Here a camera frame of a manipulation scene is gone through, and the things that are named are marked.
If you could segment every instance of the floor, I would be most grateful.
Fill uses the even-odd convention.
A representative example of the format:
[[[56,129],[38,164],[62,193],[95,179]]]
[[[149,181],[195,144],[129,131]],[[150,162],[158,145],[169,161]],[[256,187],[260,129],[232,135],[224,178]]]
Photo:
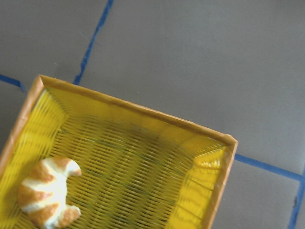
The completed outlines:
[[[239,141],[213,229],[304,228],[304,1],[1,3],[0,148],[38,74],[80,80]]]

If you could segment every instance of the floor tile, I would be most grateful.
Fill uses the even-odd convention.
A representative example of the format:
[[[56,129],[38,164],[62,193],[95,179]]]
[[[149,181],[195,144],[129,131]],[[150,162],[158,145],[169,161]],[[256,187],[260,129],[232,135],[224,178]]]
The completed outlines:
[[[301,205],[295,229],[303,229],[305,227],[305,197],[303,197],[303,203]]]
[[[0,73],[27,89],[38,74],[72,82],[106,0],[1,4]]]
[[[20,88],[0,81],[0,154],[15,124],[25,97],[26,93],[22,92]]]
[[[298,182],[234,161],[213,229],[287,229]]]

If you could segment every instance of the croissant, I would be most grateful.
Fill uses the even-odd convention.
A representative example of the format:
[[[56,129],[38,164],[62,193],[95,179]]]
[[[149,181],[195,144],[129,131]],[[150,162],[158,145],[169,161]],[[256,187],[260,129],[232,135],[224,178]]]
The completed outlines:
[[[66,205],[66,180],[70,175],[81,175],[75,161],[66,157],[46,158],[19,186],[17,203],[36,227],[64,228],[81,215],[78,207]]]

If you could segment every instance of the blue line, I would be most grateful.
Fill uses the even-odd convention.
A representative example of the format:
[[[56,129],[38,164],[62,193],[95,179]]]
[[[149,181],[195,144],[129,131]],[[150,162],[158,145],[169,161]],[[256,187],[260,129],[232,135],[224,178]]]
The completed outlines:
[[[292,213],[291,213],[291,217],[289,220],[289,225],[288,225],[288,229],[294,229],[296,226],[296,220],[300,211],[300,207],[303,201],[303,197],[304,197],[304,193],[305,193],[305,167],[303,170],[303,177],[302,180],[300,182],[300,186],[299,189],[297,191],[297,195],[295,197],[295,205],[294,208],[292,209]]]
[[[80,84],[82,75],[83,75],[83,73],[84,73],[84,71],[85,71],[85,68],[86,68],[87,63],[88,63],[88,59],[89,59],[89,57],[90,57],[90,53],[91,53],[91,50],[92,50],[94,41],[95,41],[95,39],[96,39],[96,36],[97,36],[98,32],[99,32],[100,29],[103,27],[103,25],[104,25],[104,23],[105,23],[105,21],[106,21],[108,12],[109,12],[109,10],[110,10],[110,8],[111,8],[111,6],[112,6],[113,1],[114,1],[114,0],[108,0],[107,4],[106,4],[106,6],[105,6],[105,9],[104,9],[104,11],[103,11],[103,14],[102,14],[102,16],[101,16],[101,19],[100,19],[100,21],[99,21],[97,27],[95,28],[95,32],[94,32],[94,34],[93,34],[93,36],[92,36],[92,38],[91,38],[91,41],[90,41],[89,46],[88,46],[88,48],[87,48],[87,51],[86,51],[86,53],[85,53],[85,55],[84,55],[84,58],[83,58],[83,60],[82,60],[82,62],[81,62],[81,72],[80,72],[80,73],[75,77],[75,79],[74,79],[73,84],[75,84],[75,85],[79,85],[79,84]]]
[[[25,91],[23,84],[19,80],[15,80],[13,78],[10,78],[10,77],[7,77],[5,75],[0,74],[0,81],[15,85],[15,86],[21,88],[21,90],[23,92]]]
[[[284,177],[287,177],[287,178],[290,178],[293,180],[301,181],[303,179],[303,177],[300,174],[290,172],[285,169],[275,167],[275,166],[272,166],[270,164],[267,164],[267,163],[264,163],[261,161],[254,160],[254,159],[248,158],[246,156],[242,156],[240,154],[235,154],[235,160],[258,167],[258,168],[262,168],[269,172],[276,173],[278,175],[281,175],[281,176],[284,176]]]

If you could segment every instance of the toy croissant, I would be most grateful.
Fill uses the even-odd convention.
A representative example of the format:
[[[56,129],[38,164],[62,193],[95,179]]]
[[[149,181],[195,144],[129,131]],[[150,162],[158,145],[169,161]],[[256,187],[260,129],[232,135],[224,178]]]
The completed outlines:
[[[69,158],[41,160],[20,185],[17,203],[36,227],[64,228],[81,215],[78,207],[66,205],[67,177],[80,175],[80,167]]]

